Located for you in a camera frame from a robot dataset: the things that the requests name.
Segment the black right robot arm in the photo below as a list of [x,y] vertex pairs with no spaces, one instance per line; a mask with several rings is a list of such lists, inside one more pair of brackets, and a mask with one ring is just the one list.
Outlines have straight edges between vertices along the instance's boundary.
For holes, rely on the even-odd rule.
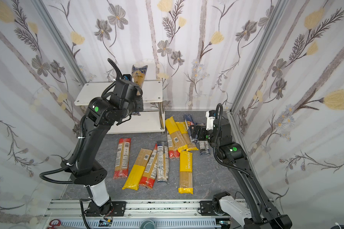
[[207,141],[218,164],[226,167],[237,181],[246,204],[222,192],[214,196],[216,214],[228,214],[244,229],[290,229],[292,221],[281,214],[266,195],[243,147],[234,142],[230,122],[223,117],[223,105],[207,112],[207,125],[195,126],[193,134]]

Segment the blue clear label spaghetti pack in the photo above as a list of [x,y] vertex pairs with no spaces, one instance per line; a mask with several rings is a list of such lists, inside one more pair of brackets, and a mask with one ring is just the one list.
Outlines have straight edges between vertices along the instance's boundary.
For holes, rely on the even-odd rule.
[[157,142],[157,182],[167,182],[169,178],[169,154],[166,142]]

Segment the yellow-end spaghetti pack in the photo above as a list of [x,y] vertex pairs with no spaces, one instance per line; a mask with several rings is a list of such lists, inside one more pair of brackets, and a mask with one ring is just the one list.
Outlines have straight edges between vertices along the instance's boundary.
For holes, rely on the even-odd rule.
[[149,162],[150,156],[152,154],[152,150],[149,149],[141,149],[137,159],[131,169],[131,172],[122,187],[123,190],[131,189],[131,190],[138,190],[139,189],[139,182],[143,176],[143,173],[146,169],[146,166]]

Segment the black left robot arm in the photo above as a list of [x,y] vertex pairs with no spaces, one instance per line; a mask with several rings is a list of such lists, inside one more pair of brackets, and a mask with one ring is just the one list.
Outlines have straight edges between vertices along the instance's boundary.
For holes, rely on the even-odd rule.
[[54,184],[76,184],[87,188],[89,206],[82,214],[108,216],[114,207],[107,192],[107,171],[96,161],[99,147],[113,125],[121,125],[131,119],[134,112],[143,111],[142,89],[122,74],[117,65],[108,59],[116,71],[116,80],[100,97],[93,98],[79,123],[76,147],[61,168],[43,172],[39,177]]

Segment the dark blue-top spaghetti pack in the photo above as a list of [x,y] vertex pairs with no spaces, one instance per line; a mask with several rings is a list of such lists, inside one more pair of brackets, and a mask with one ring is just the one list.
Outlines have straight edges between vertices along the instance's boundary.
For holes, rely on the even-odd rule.
[[143,83],[146,78],[146,72],[148,70],[148,66],[132,66],[131,75],[133,78],[134,83],[136,83],[140,88],[142,88]]

